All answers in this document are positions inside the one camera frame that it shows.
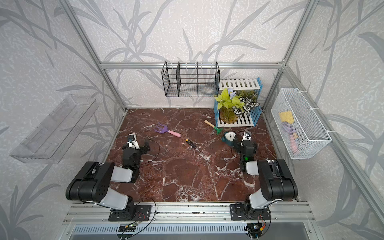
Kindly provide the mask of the teal alarm clock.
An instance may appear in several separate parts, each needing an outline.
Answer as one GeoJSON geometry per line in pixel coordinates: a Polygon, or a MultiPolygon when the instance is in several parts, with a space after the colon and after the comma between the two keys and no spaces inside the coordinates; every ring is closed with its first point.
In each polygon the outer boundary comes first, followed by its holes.
{"type": "Polygon", "coordinates": [[[237,134],[235,132],[225,132],[222,141],[232,148],[237,142],[237,134]]]}

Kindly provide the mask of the yellow black screwdriver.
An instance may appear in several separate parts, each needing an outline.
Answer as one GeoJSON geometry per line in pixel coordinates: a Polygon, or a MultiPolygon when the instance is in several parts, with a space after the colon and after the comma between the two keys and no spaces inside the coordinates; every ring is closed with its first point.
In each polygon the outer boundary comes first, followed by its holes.
{"type": "Polygon", "coordinates": [[[190,145],[193,149],[198,150],[198,147],[192,141],[190,141],[189,139],[186,139],[186,143],[188,145],[190,145]]]}

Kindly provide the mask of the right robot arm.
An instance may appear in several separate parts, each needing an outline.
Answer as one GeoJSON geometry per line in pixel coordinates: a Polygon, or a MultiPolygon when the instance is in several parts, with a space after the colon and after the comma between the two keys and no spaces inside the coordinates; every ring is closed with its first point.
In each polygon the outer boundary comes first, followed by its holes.
{"type": "Polygon", "coordinates": [[[231,220],[271,220],[269,206],[279,201],[295,199],[297,184],[284,159],[255,160],[256,145],[250,140],[234,140],[233,149],[240,153],[240,169],[259,177],[260,189],[244,202],[230,205],[231,220]]]}

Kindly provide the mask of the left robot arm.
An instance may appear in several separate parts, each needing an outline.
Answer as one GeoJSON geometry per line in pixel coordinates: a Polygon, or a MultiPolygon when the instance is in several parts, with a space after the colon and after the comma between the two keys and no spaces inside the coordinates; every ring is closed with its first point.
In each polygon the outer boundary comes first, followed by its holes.
{"type": "Polygon", "coordinates": [[[86,162],[68,185],[67,200],[91,202],[110,209],[110,222],[147,222],[151,206],[136,206],[133,197],[113,190],[110,183],[135,183],[140,174],[141,156],[150,150],[147,142],[143,147],[128,143],[123,147],[122,167],[115,163],[86,162]]]}

